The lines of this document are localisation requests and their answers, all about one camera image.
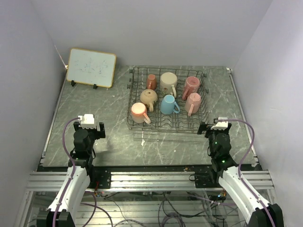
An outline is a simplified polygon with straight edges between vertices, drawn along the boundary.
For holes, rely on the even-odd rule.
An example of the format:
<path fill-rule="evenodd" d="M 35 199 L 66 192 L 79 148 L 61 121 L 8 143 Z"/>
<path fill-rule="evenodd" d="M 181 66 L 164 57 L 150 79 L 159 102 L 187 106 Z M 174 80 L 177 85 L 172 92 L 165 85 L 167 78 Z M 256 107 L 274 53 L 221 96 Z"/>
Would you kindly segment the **pink hexagonal mug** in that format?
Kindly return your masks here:
<path fill-rule="evenodd" d="M 201 105 L 201 96 L 198 93 L 191 93 L 187 98 L 185 104 L 185 110 L 187 111 L 187 115 L 191 116 L 192 114 L 197 113 L 200 105 Z"/>

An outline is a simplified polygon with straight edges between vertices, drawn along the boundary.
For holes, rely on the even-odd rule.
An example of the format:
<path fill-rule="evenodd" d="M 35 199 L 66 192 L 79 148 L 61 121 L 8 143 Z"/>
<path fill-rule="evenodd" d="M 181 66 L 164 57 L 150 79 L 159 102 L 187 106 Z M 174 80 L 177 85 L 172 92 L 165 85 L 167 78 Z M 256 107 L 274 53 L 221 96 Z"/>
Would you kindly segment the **pale pink mug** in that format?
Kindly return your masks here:
<path fill-rule="evenodd" d="M 131 115 L 135 123 L 151 123 L 151 120 L 147 115 L 147 108 L 143 103 L 137 102 L 133 104 L 131 107 Z"/>

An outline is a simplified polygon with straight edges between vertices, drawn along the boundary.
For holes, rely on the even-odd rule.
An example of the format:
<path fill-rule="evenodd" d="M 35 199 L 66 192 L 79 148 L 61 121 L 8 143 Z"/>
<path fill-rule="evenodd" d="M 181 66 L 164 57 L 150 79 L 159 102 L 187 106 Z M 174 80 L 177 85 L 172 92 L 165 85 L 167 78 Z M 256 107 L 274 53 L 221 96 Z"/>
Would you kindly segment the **light blue mug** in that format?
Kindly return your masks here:
<path fill-rule="evenodd" d="M 169 115 L 172 113 L 178 114 L 180 112 L 180 107 L 177 104 L 173 95 L 165 95 L 161 101 L 160 111 L 162 114 Z"/>

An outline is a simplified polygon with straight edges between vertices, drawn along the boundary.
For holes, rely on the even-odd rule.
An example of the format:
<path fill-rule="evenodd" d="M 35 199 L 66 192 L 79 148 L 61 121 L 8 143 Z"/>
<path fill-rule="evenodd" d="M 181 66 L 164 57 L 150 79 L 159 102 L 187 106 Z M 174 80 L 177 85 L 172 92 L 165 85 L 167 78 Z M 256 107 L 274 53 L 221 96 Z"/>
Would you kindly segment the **tan round stoneware mug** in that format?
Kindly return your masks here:
<path fill-rule="evenodd" d="M 152 89 L 146 89 L 140 95 L 140 101 L 147 106 L 150 112 L 154 111 L 157 100 L 157 93 Z"/>

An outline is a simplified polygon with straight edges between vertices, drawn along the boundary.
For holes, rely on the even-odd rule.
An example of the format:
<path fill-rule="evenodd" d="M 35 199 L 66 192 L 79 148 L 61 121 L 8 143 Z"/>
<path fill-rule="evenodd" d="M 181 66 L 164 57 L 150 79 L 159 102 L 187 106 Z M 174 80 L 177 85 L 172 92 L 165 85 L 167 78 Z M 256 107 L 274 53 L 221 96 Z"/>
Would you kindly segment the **large cream floral mug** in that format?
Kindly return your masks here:
<path fill-rule="evenodd" d="M 177 97 L 178 78 L 174 73 L 165 72 L 160 76 L 160 91 L 163 95 L 173 95 Z"/>

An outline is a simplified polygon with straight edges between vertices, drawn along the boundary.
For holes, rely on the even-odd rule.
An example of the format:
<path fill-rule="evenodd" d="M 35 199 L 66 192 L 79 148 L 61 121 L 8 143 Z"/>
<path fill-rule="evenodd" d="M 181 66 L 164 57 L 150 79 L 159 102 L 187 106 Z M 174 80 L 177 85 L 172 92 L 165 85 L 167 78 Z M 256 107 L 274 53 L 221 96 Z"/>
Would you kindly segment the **small salmon dotted mug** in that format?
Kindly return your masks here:
<path fill-rule="evenodd" d="M 156 87 L 157 87 L 156 76 L 154 74 L 149 74 L 147 76 L 146 88 L 151 89 L 151 90 L 155 90 Z"/>

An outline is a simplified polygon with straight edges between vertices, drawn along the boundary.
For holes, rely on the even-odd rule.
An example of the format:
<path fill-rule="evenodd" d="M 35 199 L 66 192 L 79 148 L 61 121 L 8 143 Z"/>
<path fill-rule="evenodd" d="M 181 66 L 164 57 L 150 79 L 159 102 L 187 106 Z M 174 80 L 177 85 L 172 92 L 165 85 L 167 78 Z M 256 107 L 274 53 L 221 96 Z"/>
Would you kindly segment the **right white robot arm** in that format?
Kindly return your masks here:
<path fill-rule="evenodd" d="M 209 144 L 212 173 L 209 183 L 214 187 L 223 187 L 241 211 L 249 227 L 283 227 L 283 212 L 278 204 L 265 199 L 241 173 L 241 164 L 237 164 L 230 155 L 231 140 L 229 130 L 231 122 L 238 119 L 214 119 L 213 124 L 200 123 L 197 134 L 205 133 Z"/>

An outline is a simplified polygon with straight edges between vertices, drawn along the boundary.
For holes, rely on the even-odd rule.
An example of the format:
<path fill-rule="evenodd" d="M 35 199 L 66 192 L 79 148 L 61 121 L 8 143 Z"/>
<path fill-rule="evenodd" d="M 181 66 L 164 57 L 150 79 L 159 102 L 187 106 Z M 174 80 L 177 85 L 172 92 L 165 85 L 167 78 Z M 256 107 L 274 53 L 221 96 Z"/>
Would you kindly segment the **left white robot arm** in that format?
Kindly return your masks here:
<path fill-rule="evenodd" d="M 96 175 L 92 164 L 94 143 L 106 137 L 104 123 L 84 123 L 79 118 L 70 120 L 74 126 L 72 151 L 68 151 L 65 144 L 65 132 L 62 133 L 62 145 L 69 158 L 68 169 L 64 182 L 47 210 L 40 211 L 37 216 L 38 227 L 74 227 L 75 214 L 87 188 L 96 184 Z"/>

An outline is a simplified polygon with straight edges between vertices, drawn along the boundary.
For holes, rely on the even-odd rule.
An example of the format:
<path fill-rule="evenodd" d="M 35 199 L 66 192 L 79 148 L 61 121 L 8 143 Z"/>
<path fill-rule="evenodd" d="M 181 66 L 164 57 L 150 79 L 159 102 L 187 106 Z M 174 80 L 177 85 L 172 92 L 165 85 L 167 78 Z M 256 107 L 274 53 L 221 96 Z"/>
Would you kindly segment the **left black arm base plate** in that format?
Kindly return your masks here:
<path fill-rule="evenodd" d="M 102 167 L 95 167 L 89 172 L 91 189 L 109 189 L 111 186 L 111 173 Z"/>

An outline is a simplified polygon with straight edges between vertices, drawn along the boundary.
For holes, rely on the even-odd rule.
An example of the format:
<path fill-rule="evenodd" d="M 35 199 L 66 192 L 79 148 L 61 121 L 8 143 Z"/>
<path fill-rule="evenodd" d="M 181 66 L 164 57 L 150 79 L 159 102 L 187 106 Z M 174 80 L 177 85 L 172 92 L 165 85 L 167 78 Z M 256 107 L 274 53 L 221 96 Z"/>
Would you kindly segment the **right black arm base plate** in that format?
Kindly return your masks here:
<path fill-rule="evenodd" d="M 216 181 L 216 173 L 213 171 L 193 173 L 189 176 L 189 180 L 193 182 L 198 189 L 220 187 Z"/>

